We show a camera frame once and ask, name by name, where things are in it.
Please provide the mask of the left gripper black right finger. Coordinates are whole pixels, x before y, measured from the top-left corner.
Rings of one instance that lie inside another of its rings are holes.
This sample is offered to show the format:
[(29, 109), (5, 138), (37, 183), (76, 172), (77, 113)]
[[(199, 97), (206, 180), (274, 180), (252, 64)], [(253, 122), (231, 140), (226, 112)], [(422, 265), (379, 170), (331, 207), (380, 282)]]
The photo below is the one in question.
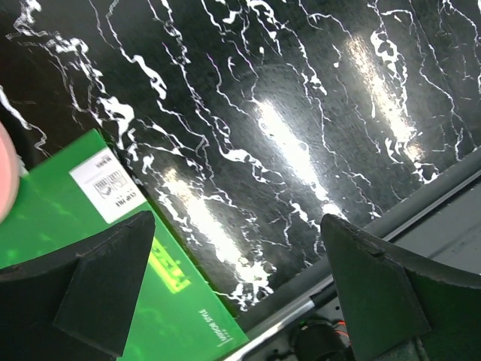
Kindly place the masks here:
[(478, 360), (480, 276), (384, 241), (338, 216), (321, 222), (357, 360)]

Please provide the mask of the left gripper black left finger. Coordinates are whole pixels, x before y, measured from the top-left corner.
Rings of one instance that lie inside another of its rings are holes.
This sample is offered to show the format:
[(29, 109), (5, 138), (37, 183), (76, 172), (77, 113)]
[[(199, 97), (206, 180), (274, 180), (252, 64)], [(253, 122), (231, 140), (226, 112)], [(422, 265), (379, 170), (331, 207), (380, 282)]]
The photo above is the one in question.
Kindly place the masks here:
[(156, 224), (140, 211), (112, 227), (1, 270), (3, 360), (123, 355)]

